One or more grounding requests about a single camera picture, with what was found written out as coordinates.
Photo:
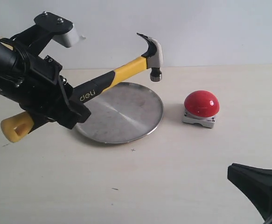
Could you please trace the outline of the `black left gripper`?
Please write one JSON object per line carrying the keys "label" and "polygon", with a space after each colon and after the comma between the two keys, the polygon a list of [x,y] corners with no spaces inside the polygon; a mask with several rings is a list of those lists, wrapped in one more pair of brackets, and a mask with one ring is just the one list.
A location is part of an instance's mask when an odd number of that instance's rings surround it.
{"label": "black left gripper", "polygon": [[84,123],[91,112],[76,99],[74,88],[60,75],[62,68],[50,56],[32,58],[29,71],[19,86],[26,99],[19,104],[33,118],[57,121],[61,126],[73,129],[77,123]]}

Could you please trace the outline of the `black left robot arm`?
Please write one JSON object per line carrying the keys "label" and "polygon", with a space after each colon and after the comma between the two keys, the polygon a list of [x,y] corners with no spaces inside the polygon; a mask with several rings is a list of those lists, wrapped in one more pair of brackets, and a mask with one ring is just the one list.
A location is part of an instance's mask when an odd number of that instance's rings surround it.
{"label": "black left robot arm", "polygon": [[0,38],[0,95],[27,112],[30,131],[48,122],[72,129],[91,115],[73,99],[74,88],[60,75],[62,68],[49,56],[31,55],[19,43]]}

